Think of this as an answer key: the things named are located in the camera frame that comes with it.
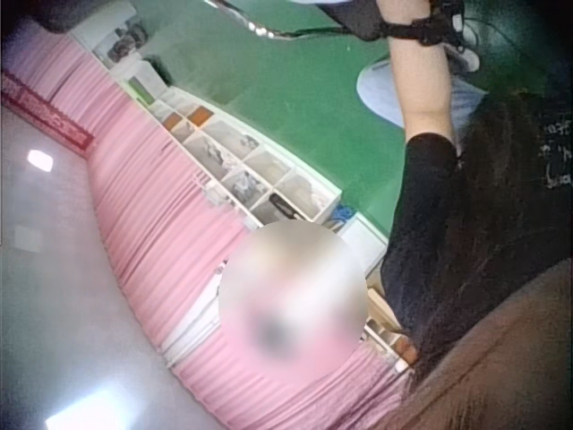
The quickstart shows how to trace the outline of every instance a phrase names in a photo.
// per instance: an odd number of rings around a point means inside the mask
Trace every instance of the red banner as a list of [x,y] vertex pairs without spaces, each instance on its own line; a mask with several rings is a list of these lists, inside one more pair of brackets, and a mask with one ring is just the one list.
[[93,136],[6,70],[2,71],[2,103],[69,150],[86,157]]

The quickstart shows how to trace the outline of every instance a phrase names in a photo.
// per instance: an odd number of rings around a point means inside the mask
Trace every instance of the black strap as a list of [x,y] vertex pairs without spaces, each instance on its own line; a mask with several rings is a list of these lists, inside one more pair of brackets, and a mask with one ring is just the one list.
[[410,25],[383,22],[381,31],[384,37],[418,40],[425,47],[447,42],[463,48],[463,39],[452,27],[449,19],[442,14],[434,14],[422,20],[414,20]]

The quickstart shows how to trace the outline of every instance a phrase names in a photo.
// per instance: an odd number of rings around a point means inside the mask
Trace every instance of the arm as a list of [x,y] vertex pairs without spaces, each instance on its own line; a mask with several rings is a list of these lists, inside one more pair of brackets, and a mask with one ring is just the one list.
[[[384,21],[396,24],[426,18],[431,11],[429,0],[378,0],[378,6]],[[389,50],[406,141],[420,133],[436,133],[453,142],[451,81],[443,47],[389,38]]]
[[[429,0],[378,4],[386,22],[409,24],[430,14]],[[441,46],[403,39],[389,39],[389,46],[408,145],[381,279],[398,321],[415,337],[424,324],[424,309],[434,301],[432,277],[456,193],[451,83]]]

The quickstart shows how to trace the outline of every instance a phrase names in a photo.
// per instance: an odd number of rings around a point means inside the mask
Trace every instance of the green floor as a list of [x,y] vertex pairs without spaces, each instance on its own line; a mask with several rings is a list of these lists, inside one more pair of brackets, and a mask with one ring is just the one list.
[[[351,204],[388,234],[403,168],[403,133],[368,111],[355,82],[387,54],[385,41],[354,38],[281,42],[260,39],[201,0],[132,0],[176,86],[224,108],[267,134],[343,190]],[[232,0],[255,21],[282,30],[331,25],[314,6],[287,0]],[[519,0],[486,0],[468,15],[498,25],[541,67],[556,54]],[[491,29],[480,31],[483,68],[470,80],[487,90],[543,82],[535,67]]]

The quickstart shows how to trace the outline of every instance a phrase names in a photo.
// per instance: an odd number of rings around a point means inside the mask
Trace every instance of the light blue fabric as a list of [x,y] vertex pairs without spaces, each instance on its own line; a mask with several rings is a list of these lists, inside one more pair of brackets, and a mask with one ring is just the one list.
[[[358,76],[356,90],[362,102],[372,112],[395,125],[404,127],[389,60],[363,69]],[[486,91],[456,76],[452,77],[451,115],[456,135],[459,135],[467,124],[485,94]]]

